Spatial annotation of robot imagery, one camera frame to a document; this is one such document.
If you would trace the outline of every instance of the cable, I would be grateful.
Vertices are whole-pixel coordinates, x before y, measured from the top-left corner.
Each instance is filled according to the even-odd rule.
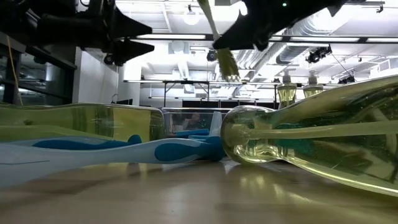
[[[339,60],[337,60],[337,58],[335,57],[335,55],[333,55],[333,53],[331,54],[331,56],[333,56],[336,59],[336,61],[343,67],[343,69],[346,71],[346,73],[348,75],[350,75],[350,72],[348,72],[347,69],[339,62]]]
[[[9,55],[10,55],[12,73],[14,74],[14,79],[15,79],[15,87],[17,88],[17,96],[19,96],[19,101],[21,103],[21,106],[23,106],[24,104],[22,102],[21,93],[19,92],[19,84],[18,84],[18,79],[17,79],[17,73],[15,72],[14,59],[12,58],[10,37],[8,35],[7,35],[7,43],[8,43],[8,51],[9,51]]]
[[[88,4],[84,4],[82,0],[80,0],[80,4],[84,7],[88,7]]]

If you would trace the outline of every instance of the soap dispenser bottle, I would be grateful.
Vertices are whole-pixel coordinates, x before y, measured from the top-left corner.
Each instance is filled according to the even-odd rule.
[[[318,84],[316,74],[316,71],[311,70],[310,76],[308,78],[308,85],[303,87],[304,95],[306,98],[321,93],[323,91],[323,85]]]
[[[291,70],[295,69],[284,70],[284,76],[282,77],[283,83],[277,86],[280,101],[279,109],[292,105],[295,102],[297,85],[295,83],[292,83],[289,75],[289,71]]]

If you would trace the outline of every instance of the yellow cable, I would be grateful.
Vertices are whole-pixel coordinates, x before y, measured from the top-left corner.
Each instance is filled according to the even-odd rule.
[[[21,93],[19,93],[19,85],[18,85],[17,73],[15,72],[14,59],[12,58],[12,51],[11,51],[11,43],[10,43],[10,38],[9,38],[8,35],[7,35],[7,43],[8,43],[8,51],[9,51],[9,54],[10,54],[12,72],[14,74],[14,79],[15,79],[15,86],[17,88],[17,95],[19,96],[19,101],[21,102],[21,106],[23,106],[24,104],[22,102]]]

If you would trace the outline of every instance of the glass bottle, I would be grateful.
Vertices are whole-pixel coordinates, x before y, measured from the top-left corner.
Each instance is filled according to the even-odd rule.
[[[297,85],[292,83],[289,69],[284,71],[283,82],[277,86],[279,95],[279,109],[294,104],[296,97]]]
[[[342,184],[398,196],[398,76],[346,85],[274,111],[239,106],[221,126],[241,163],[283,159]]]
[[[318,84],[316,71],[310,71],[310,76],[308,78],[308,85],[303,87],[304,95],[306,98],[321,93],[323,91],[323,85]]]
[[[0,141],[89,136],[142,142],[164,138],[160,110],[126,105],[79,103],[63,106],[0,105]]]

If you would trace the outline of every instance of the wooden table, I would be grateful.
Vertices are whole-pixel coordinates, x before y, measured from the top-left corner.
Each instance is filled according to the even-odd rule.
[[[1,190],[0,223],[396,224],[398,198],[280,162],[111,164]]]

